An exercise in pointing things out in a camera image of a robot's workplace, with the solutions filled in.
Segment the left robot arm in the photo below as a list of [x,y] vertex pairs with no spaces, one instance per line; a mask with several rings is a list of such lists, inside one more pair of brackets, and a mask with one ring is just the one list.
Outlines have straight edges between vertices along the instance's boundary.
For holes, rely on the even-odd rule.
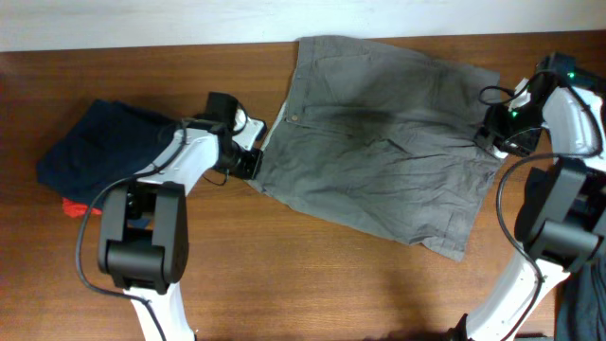
[[209,170],[252,180],[266,123],[233,96],[212,92],[205,111],[178,122],[149,166],[104,193],[98,267],[129,299],[147,340],[193,340],[180,280],[188,259],[187,196]]

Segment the grey shorts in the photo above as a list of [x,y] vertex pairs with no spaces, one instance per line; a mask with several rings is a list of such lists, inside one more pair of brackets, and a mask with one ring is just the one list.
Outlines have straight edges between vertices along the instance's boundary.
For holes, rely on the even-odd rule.
[[462,260],[501,160],[474,136],[497,72],[344,36],[298,42],[251,185],[291,209]]

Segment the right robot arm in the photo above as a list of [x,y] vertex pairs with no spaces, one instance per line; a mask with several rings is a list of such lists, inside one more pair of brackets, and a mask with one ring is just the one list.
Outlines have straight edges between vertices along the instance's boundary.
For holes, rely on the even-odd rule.
[[495,205],[503,204],[509,177],[532,168],[512,229],[498,224],[515,252],[489,297],[449,329],[447,340],[512,340],[541,300],[572,273],[605,255],[605,80],[554,52],[530,79],[491,102],[475,142],[504,158],[518,156],[501,178]]

